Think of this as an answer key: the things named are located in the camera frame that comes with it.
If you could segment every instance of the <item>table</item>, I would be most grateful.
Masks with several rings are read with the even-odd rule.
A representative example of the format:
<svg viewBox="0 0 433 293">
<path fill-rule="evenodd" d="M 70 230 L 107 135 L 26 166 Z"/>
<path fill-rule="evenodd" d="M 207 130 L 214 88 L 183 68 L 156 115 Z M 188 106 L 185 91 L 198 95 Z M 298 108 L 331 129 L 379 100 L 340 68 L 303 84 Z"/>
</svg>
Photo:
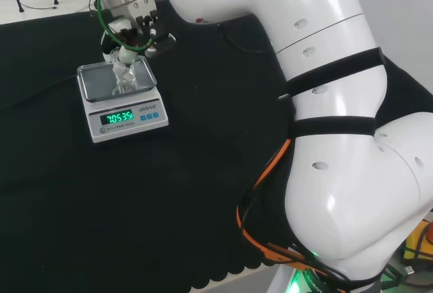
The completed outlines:
<svg viewBox="0 0 433 293">
<path fill-rule="evenodd" d="M 240 53 L 216 26 L 186 24 L 170 6 L 162 19 L 178 39 L 150 60 L 168 128 L 94 145 L 74 81 L 0 111 L 2 292 L 186 293 L 260 265 L 235 207 L 286 138 L 281 70 L 273 55 Z M 244 47 L 269 48 L 254 18 L 225 29 Z M 0 105 L 102 61 L 88 13 L 0 35 Z M 379 125 L 433 112 L 430 93 L 393 63 L 387 71 Z"/>
</svg>

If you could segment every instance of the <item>black strap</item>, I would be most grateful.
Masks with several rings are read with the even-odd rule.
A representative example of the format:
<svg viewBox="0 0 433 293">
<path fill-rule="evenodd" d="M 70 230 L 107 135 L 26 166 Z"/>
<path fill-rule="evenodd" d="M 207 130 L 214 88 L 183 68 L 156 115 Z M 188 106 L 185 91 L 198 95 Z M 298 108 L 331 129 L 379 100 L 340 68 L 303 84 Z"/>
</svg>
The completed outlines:
<svg viewBox="0 0 433 293">
<path fill-rule="evenodd" d="M 357 134 L 374 136 L 374 118 L 357 116 L 329 116 L 302 119 L 289 125 L 289 138 L 326 134 Z"/>
<path fill-rule="evenodd" d="M 385 57 L 380 47 L 369 49 L 298 75 L 287 82 L 287 90 L 294 97 L 326 83 L 376 66 L 385 65 L 385 62 Z"/>
<path fill-rule="evenodd" d="M 379 274 L 377 274 L 375 277 L 364 279 L 361 281 L 342 281 L 340 279 L 335 279 L 332 277 L 324 277 L 322 275 L 318 275 L 326 284 L 329 284 L 330 286 L 333 286 L 339 290 L 344 290 L 346 292 L 351 292 L 353 290 L 357 290 L 359 288 L 363 288 L 365 286 L 368 286 L 370 284 L 376 283 L 380 280 L 382 277 L 382 274 L 384 273 L 385 269 L 383 269 Z"/>
</svg>

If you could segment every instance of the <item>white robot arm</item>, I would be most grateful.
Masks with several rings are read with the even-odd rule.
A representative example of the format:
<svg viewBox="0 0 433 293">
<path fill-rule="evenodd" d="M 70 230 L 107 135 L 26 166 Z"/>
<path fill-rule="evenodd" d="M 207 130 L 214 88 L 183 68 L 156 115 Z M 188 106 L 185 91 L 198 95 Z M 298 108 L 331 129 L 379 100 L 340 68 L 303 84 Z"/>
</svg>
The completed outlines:
<svg viewBox="0 0 433 293">
<path fill-rule="evenodd" d="M 352 281 L 377 277 L 433 207 L 433 115 L 373 136 L 387 77 L 358 0 L 170 2 L 195 24 L 260 20 L 296 107 L 288 224 L 323 264 Z"/>
</svg>

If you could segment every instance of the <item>electronic scale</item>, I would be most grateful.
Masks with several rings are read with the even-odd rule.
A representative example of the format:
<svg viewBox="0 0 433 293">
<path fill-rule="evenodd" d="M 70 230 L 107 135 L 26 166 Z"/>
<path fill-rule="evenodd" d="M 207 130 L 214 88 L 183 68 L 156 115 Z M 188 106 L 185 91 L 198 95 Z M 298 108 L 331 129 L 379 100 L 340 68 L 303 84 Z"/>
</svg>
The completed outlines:
<svg viewBox="0 0 433 293">
<path fill-rule="evenodd" d="M 94 143 L 168 125 L 155 77 L 144 57 L 131 64 L 130 79 L 120 82 L 113 63 L 78 68 L 78 85 Z"/>
</svg>

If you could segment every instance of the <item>scale display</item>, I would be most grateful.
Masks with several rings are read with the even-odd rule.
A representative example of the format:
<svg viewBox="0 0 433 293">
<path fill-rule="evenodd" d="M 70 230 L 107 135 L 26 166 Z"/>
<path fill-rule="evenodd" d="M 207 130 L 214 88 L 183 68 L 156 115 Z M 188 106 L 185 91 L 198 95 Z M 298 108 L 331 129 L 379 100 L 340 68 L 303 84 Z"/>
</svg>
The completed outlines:
<svg viewBox="0 0 433 293">
<path fill-rule="evenodd" d="M 116 124 L 118 122 L 124 122 L 126 120 L 134 119 L 134 115 L 131 109 L 123 110 L 121 112 L 115 112 L 107 115 L 101 115 L 101 124 L 109 125 Z"/>
</svg>

